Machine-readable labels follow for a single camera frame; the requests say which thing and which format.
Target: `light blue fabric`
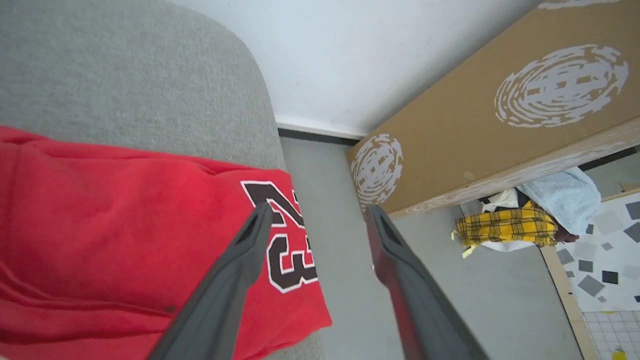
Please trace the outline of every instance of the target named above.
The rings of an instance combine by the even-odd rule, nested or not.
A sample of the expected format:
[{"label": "light blue fabric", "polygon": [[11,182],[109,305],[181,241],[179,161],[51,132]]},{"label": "light blue fabric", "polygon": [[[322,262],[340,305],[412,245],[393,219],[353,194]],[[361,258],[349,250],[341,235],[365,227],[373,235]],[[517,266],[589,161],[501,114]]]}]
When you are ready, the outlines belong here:
[{"label": "light blue fabric", "polygon": [[587,174],[577,167],[517,186],[569,233],[583,235],[602,197]]}]

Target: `yellow object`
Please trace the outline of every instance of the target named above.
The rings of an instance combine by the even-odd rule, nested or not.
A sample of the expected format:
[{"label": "yellow object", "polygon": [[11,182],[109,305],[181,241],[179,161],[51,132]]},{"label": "yellow object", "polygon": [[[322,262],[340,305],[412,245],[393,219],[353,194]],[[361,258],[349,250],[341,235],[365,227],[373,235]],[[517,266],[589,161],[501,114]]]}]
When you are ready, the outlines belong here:
[{"label": "yellow object", "polygon": [[611,360],[627,360],[627,354],[624,352],[614,352],[611,356]]},{"label": "yellow object", "polygon": [[469,247],[469,249],[464,250],[464,251],[462,252],[462,258],[463,258],[463,259],[468,258],[468,257],[469,257],[469,255],[471,255],[471,253],[472,253],[475,249],[476,249],[476,247],[475,247],[475,246],[471,246],[471,247]]},{"label": "yellow object", "polygon": [[456,228],[462,245],[477,246],[486,241],[531,241],[537,246],[556,245],[558,227],[554,219],[533,201],[522,208],[472,215],[458,219]]}]

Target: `gray sofa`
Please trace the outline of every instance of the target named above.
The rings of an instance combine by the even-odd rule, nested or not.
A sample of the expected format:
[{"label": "gray sofa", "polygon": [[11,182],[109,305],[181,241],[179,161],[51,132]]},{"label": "gray sofa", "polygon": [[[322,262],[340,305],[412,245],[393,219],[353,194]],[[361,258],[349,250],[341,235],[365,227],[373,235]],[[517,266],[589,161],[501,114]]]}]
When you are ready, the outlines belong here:
[{"label": "gray sofa", "polygon": [[[0,124],[285,168],[249,50],[210,18],[160,0],[0,0]],[[316,334],[268,357],[323,358]]]}]

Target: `grid paper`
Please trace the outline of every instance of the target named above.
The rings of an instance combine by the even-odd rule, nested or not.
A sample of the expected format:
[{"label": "grid paper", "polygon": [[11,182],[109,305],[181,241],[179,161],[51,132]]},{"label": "grid paper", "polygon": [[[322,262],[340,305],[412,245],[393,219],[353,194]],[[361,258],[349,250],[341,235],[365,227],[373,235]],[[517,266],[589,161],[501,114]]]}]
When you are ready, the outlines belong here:
[{"label": "grid paper", "polygon": [[623,351],[627,360],[640,360],[640,311],[582,313],[600,360]]}]

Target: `cardboard box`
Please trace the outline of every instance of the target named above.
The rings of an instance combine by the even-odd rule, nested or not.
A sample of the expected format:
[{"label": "cardboard box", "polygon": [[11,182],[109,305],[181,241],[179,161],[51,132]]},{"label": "cardboard box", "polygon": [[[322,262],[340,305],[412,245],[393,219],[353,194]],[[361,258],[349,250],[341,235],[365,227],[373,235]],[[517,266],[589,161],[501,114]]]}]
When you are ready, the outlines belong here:
[{"label": "cardboard box", "polygon": [[349,150],[363,207],[459,204],[640,143],[640,1],[545,4]]}]

